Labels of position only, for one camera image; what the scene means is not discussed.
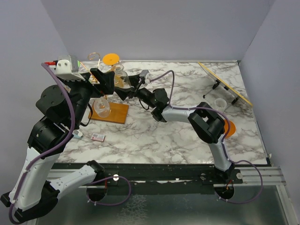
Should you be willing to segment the clear stemmed glass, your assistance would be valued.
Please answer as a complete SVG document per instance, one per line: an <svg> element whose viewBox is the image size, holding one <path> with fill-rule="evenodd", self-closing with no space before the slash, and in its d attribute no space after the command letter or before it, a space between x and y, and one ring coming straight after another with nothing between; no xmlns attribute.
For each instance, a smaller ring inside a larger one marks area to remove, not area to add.
<svg viewBox="0 0 300 225"><path fill-rule="evenodd" d="M112 67L114 72L114 86L128 89L131 87L131 83L128 74L124 71L124 66L122 64L116 64Z"/></svg>

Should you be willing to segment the yellow plastic wine glass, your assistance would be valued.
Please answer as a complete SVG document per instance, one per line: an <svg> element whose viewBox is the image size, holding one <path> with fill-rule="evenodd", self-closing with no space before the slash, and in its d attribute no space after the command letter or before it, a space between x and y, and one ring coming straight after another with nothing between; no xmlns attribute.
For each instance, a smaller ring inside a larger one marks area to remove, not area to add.
<svg viewBox="0 0 300 225"><path fill-rule="evenodd" d="M112 67L116 64L118 64L120 61L120 57L119 55L117 55L116 53L109 53L106 54L103 58L102 58L102 62L105 65L110 66L109 71L111 71Z"/></svg>

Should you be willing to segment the orange plastic wine glass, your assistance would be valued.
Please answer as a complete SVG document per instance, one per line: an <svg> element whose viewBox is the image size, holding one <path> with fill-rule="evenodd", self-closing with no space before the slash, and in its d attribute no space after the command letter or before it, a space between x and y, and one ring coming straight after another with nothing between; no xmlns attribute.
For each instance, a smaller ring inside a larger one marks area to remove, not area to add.
<svg viewBox="0 0 300 225"><path fill-rule="evenodd" d="M225 133L228 132L226 138L229 138L229 137L231 137L232 135L235 134L236 126L231 120L229 121L230 122L230 128L229 128L229 125L227 123L227 120L224 120L224 122L225 122L225 125L224 125Z"/></svg>

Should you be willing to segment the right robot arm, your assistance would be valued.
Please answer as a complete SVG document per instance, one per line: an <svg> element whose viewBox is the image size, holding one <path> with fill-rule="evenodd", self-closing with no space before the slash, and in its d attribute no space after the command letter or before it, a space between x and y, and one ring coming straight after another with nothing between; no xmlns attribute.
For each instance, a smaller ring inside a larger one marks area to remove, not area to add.
<svg viewBox="0 0 300 225"><path fill-rule="evenodd" d="M201 102L199 105L183 108L171 105L171 97L163 88L149 91L140 88L145 83L145 79L139 75L130 76L134 86L123 89L115 88L115 92L122 99L138 98L153 109L152 117L157 122L183 122L190 124L198 137L208 144L214 158L215 177L220 183L228 182L233 174L234 163L229 159L224 139L229 130L225 130L225 123L230 124L226 116L207 103Z"/></svg>

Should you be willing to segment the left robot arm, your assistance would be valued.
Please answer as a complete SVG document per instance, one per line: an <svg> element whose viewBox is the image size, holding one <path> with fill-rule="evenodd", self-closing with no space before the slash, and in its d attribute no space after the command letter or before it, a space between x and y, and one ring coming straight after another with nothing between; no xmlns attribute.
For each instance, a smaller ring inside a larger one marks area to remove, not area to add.
<svg viewBox="0 0 300 225"><path fill-rule="evenodd" d="M83 74L82 81L55 78L55 84L46 88L37 101L36 107L43 117L30 133L27 156L15 187L0 198L9 208L13 224L45 216L59 199L74 189L103 181L104 168L94 160L57 181L47 180L53 164L72 139L73 131L79 128L90 99L114 92L114 72L103 73L93 68L90 73L98 84L89 82L89 73Z"/></svg>

